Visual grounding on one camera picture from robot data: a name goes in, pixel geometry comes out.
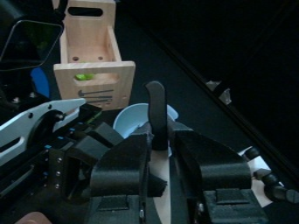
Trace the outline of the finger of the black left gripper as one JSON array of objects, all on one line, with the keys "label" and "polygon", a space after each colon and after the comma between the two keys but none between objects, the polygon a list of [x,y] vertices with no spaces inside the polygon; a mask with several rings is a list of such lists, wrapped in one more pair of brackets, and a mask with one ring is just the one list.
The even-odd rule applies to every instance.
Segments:
[{"label": "finger of the black left gripper", "polygon": [[97,126],[93,131],[89,132],[89,135],[107,147],[114,147],[125,140],[121,134],[105,122],[99,126]]},{"label": "finger of the black left gripper", "polygon": [[106,152],[109,147],[91,136],[85,136],[69,149],[67,155],[85,162],[87,165],[94,165]]}]

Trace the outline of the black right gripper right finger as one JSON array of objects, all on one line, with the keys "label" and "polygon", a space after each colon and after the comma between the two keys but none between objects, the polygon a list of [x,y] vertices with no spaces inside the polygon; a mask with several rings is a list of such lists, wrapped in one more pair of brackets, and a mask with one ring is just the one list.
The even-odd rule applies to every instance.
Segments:
[{"label": "black right gripper right finger", "polygon": [[189,202],[194,224],[270,224],[252,190],[246,159],[179,122],[169,122],[169,137],[193,190]]}]

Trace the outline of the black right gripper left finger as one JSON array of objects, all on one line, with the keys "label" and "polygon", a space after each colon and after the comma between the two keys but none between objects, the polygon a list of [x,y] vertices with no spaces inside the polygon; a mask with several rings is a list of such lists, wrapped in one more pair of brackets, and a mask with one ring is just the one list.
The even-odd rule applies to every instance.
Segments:
[{"label": "black right gripper left finger", "polygon": [[147,200],[161,196],[167,186],[150,173],[154,137],[147,122],[98,161],[85,224],[147,224]]}]

